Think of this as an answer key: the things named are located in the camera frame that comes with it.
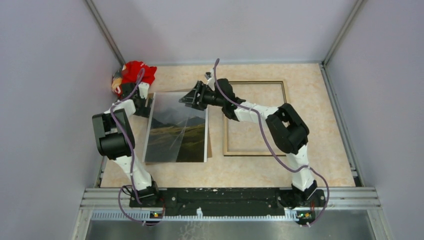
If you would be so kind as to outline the wooden picture frame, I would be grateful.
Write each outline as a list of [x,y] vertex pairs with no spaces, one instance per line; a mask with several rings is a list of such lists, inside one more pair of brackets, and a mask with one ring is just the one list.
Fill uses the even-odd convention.
[[[289,101],[285,83],[271,81],[230,81],[235,95],[262,106],[281,106]],[[234,121],[223,117],[225,157],[270,157],[257,122]]]

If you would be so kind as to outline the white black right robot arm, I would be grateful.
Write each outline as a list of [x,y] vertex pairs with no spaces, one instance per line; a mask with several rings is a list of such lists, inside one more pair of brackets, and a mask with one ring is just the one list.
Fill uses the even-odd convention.
[[265,135],[264,128],[267,127],[274,144],[287,157],[287,164],[280,159],[278,163],[292,173],[292,189],[287,196],[280,198],[281,204],[294,209],[307,206],[313,200],[318,186],[308,159],[310,131],[291,104],[261,106],[248,102],[235,95],[226,78],[215,81],[214,87],[198,81],[178,101],[186,107],[200,111],[204,111],[208,106],[220,107],[229,120],[258,124],[265,145],[271,155],[276,157],[277,154]]

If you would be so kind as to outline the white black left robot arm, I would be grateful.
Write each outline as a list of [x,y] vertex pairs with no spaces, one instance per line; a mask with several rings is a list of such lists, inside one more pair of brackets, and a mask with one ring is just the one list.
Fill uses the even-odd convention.
[[136,155],[136,141],[129,122],[133,115],[149,117],[153,103],[148,97],[149,87],[145,82],[122,84],[120,99],[109,110],[92,116],[97,150],[114,161],[130,180],[126,189],[133,208],[154,207],[161,198],[157,183]]

